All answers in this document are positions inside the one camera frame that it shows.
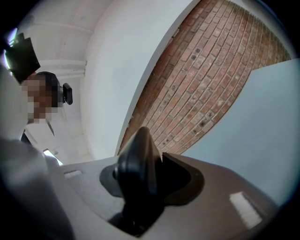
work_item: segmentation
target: white shirt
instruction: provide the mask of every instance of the white shirt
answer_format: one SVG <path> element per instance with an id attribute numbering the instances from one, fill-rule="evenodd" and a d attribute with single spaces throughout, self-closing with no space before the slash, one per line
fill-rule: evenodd
<path id="1" fill-rule="evenodd" d="M 28 122 L 27 93 L 17 80 L 0 66 L 0 136 L 20 140 Z"/>

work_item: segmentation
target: light blue wall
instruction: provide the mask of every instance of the light blue wall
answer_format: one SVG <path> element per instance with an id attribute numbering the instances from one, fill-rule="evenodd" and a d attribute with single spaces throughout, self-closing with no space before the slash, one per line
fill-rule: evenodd
<path id="1" fill-rule="evenodd" d="M 230 168 L 285 203 L 300 173 L 300 60 L 252 71 L 224 117 L 182 155 Z"/>

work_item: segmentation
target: dark hair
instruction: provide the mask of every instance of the dark hair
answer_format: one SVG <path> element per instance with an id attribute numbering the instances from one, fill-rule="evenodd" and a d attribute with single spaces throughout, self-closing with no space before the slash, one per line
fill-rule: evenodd
<path id="1" fill-rule="evenodd" d="M 62 103 L 62 90 L 56 75 L 50 72 L 39 72 L 37 75 L 45 76 L 46 91 L 51 92 L 52 107 L 58 107 Z"/>

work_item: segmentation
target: brick wall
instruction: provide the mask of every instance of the brick wall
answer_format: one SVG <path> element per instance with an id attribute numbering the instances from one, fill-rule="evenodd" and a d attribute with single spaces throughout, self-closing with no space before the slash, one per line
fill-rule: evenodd
<path id="1" fill-rule="evenodd" d="M 223 117 L 251 70 L 289 59 L 248 11 L 224 0 L 201 0 L 154 67 L 121 148 L 147 126 L 161 153 L 181 154 Z"/>

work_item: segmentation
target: curved wall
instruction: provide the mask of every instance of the curved wall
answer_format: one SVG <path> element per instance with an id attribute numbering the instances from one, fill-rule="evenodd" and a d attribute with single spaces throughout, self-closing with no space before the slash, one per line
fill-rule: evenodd
<path id="1" fill-rule="evenodd" d="M 282 206 L 299 183 L 300 60 L 263 67 L 224 117 L 182 155 L 227 167 Z"/>
<path id="2" fill-rule="evenodd" d="M 249 11 L 201 0 L 153 69 L 121 148 L 147 126 L 160 153 L 183 153 L 226 114 L 252 70 L 289 59 L 285 45 Z"/>
<path id="3" fill-rule="evenodd" d="M 81 81 L 82 125 L 95 159 L 116 155 L 145 83 L 199 0 L 115 0 L 100 19 Z"/>

